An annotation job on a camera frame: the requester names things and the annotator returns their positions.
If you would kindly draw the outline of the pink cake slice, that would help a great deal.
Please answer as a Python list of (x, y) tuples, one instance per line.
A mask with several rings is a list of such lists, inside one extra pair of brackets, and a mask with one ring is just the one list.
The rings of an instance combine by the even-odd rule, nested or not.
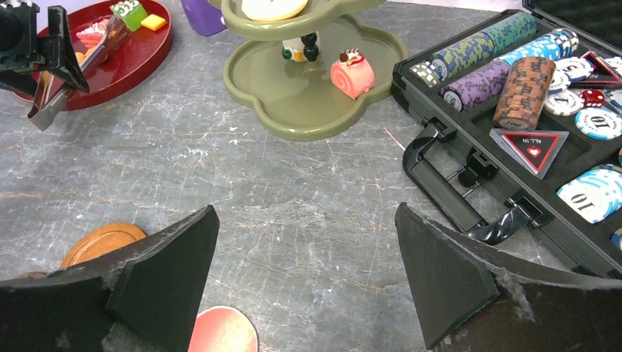
[(108, 18), (94, 22), (87, 28), (77, 32), (76, 37), (87, 49), (94, 48), (103, 39), (108, 23)]

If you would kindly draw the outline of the green cake slice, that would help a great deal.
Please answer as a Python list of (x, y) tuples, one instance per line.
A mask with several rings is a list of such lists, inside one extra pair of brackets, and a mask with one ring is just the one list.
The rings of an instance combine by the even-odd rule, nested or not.
[(138, 0), (119, 1), (111, 5), (110, 10), (125, 23), (131, 32), (139, 29), (142, 26), (142, 21), (148, 16), (147, 11)]

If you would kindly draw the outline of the yellow pink donut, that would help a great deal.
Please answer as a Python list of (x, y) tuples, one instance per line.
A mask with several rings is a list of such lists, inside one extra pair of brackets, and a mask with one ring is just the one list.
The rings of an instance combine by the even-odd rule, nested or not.
[(283, 21), (296, 17), (308, 0), (243, 0), (241, 11), (250, 20), (259, 22)]

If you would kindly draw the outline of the small orange pastry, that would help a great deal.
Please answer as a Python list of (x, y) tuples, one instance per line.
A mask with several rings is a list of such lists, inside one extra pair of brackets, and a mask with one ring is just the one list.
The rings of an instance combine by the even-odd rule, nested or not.
[[(80, 51), (75, 52), (76, 59), (80, 65), (80, 68), (84, 67), (83, 62), (89, 57), (91, 57), (94, 51), (95, 51), (95, 47), (88, 48), (85, 52), (80, 52)], [(105, 55), (103, 60), (97, 65), (97, 67), (101, 66), (108, 58), (109, 58), (109, 54)]]

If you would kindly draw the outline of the orange square pastry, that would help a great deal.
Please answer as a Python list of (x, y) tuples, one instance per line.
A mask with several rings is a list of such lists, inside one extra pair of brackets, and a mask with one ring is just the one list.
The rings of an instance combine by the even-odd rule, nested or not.
[(141, 21), (141, 26), (149, 29), (150, 31), (157, 32), (159, 29), (163, 28), (168, 24), (165, 18), (162, 18), (156, 14), (149, 14), (146, 18)]

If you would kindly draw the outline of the metal tongs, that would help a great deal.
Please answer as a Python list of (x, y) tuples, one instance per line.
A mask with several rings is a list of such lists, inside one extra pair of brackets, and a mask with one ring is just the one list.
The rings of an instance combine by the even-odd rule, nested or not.
[(82, 63), (78, 63), (76, 58), (73, 58), (73, 62), (67, 58), (70, 68), (73, 70), (70, 70), (70, 73), (77, 73), (78, 75), (69, 76), (69, 79), (65, 80), (51, 98), (49, 95), (53, 79), (49, 72), (42, 72), (40, 74), (39, 87), (33, 99), (32, 109), (28, 113), (29, 121), (41, 131), (48, 129), (54, 122), (56, 115), (63, 110), (69, 99), (81, 88), (78, 85), (80, 82), (83, 83), (87, 88), (87, 92), (89, 92), (86, 76), (94, 72), (110, 52), (119, 48), (127, 37), (128, 29), (125, 23), (121, 18), (113, 15), (107, 23), (103, 38)]

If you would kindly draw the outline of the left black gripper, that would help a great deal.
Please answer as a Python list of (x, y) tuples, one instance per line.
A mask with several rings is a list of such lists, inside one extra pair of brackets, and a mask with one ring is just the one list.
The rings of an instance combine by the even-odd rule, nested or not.
[(56, 5), (48, 8), (50, 41), (37, 36), (37, 14), (33, 1), (1, 2), (1, 88), (34, 96), (37, 82), (33, 72), (48, 70), (82, 92), (89, 85), (76, 59), (67, 11)]

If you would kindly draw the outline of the pink roll cake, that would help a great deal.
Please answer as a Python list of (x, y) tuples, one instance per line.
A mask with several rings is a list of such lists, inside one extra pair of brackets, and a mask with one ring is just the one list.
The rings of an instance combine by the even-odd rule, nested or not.
[(331, 66), (330, 78), (336, 88), (353, 100), (369, 92), (376, 82), (369, 61), (358, 48), (340, 53), (339, 59)]

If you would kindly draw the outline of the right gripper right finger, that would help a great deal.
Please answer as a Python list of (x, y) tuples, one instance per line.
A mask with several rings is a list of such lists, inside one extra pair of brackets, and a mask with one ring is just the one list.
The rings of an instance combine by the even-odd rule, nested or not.
[(619, 351), (621, 281), (532, 263), (406, 203), (399, 248), (430, 351)]

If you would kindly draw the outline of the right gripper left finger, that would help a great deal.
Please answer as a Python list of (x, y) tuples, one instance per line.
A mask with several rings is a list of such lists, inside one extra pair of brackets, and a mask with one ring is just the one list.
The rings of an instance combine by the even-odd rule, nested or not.
[(1, 349), (102, 351), (124, 326), (163, 351), (186, 351), (218, 231), (206, 206), (93, 260), (3, 281)]

